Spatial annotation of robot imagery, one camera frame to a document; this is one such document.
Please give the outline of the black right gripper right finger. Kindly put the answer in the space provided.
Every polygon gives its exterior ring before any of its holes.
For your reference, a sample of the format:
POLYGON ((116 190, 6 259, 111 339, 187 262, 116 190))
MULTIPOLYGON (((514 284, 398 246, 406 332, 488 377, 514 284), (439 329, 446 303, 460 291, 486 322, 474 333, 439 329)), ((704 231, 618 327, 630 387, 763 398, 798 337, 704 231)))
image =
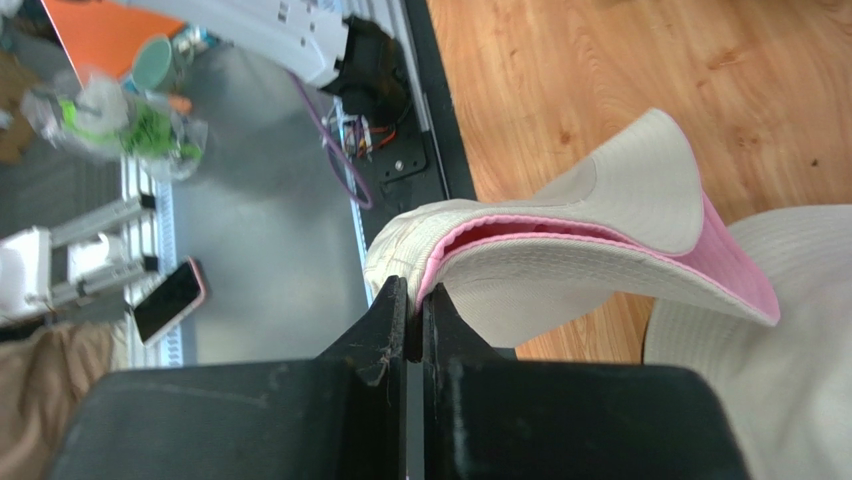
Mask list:
POLYGON ((694 371, 502 357, 437 287, 422 306, 429 479, 745 479, 694 371))

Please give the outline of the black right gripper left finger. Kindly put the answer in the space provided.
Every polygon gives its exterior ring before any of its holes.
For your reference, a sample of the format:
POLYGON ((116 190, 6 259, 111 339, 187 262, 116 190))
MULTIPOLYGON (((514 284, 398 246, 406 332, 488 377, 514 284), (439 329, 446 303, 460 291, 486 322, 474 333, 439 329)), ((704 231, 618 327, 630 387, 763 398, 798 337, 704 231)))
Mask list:
POLYGON ((309 360, 126 370, 97 382, 53 479, 402 479, 407 285, 309 360))

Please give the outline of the beige bucket hat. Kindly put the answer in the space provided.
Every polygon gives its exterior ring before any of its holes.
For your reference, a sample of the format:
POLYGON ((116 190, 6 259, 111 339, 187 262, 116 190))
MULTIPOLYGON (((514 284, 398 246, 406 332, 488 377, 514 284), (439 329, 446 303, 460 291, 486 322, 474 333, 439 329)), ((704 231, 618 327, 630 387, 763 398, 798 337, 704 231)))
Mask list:
POLYGON ((851 475, 851 209, 778 209, 732 234, 771 282, 763 326, 659 300, 644 361, 700 374, 724 407, 755 479, 851 475))

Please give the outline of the pink and beige reversible hat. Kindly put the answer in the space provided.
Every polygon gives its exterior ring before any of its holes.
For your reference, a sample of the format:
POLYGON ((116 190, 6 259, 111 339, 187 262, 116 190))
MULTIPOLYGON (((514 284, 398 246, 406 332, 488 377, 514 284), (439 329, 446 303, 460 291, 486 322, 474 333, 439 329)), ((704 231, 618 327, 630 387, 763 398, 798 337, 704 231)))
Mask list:
POLYGON ((759 324, 780 313, 766 275, 705 194, 692 148, 651 109, 527 200, 446 200, 393 218, 368 249, 378 291, 407 282, 422 309, 443 286, 489 344, 512 348, 617 292, 759 324))

